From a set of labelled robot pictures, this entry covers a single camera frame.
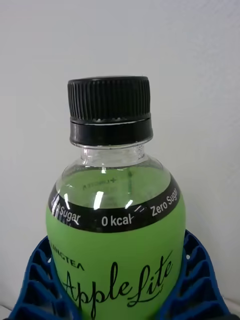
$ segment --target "bottle label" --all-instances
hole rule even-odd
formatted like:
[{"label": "bottle label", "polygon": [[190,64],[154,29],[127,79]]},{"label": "bottle label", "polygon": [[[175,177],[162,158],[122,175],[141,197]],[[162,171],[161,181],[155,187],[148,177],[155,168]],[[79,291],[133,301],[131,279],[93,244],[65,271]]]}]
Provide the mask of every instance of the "bottle label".
[{"label": "bottle label", "polygon": [[93,208],[76,205],[62,197],[53,187],[48,206],[51,214],[63,224],[96,233],[117,233],[152,225],[170,214],[177,206],[181,191],[171,176],[164,192],[141,204],[125,208],[99,208],[103,192],[98,191]]}]

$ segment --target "bottle neck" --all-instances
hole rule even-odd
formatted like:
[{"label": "bottle neck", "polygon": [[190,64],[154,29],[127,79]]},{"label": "bottle neck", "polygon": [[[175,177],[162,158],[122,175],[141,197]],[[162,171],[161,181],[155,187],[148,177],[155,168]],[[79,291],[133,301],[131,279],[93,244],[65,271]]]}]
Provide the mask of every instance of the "bottle neck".
[{"label": "bottle neck", "polygon": [[80,147],[80,159],[84,166],[90,167],[127,167],[137,165],[147,159],[144,143],[109,148]]}]

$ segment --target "bottle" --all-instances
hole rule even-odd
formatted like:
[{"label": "bottle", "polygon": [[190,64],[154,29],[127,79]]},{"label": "bottle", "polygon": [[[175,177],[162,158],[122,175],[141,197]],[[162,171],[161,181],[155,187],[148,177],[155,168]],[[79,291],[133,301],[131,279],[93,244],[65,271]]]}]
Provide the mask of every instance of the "bottle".
[{"label": "bottle", "polygon": [[68,99],[79,159],[46,210],[58,277],[84,320],[152,319],[181,270],[185,205],[173,176],[144,151],[153,137],[149,80],[71,80]]}]

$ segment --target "blue plastic holder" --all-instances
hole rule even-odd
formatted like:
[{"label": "blue plastic holder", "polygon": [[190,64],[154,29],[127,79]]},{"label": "blue plastic holder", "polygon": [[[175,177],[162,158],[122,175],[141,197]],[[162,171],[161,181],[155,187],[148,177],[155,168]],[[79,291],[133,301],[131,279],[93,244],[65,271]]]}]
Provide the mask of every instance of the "blue plastic holder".
[{"label": "blue plastic holder", "polygon": [[[210,257],[186,231],[181,273],[155,320],[204,320],[229,315],[219,292]],[[22,289],[11,320],[81,320],[76,305],[62,287],[45,237],[27,264]]]}]

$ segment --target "green bottle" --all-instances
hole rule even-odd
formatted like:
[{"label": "green bottle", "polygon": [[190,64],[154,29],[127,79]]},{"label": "green bottle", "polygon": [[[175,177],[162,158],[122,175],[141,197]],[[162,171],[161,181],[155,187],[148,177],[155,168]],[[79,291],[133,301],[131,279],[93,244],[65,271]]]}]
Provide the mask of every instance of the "green bottle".
[{"label": "green bottle", "polygon": [[46,210],[58,277],[84,320],[152,319],[180,273],[185,205],[173,176],[144,152],[149,80],[71,80],[68,99],[79,159]]}]

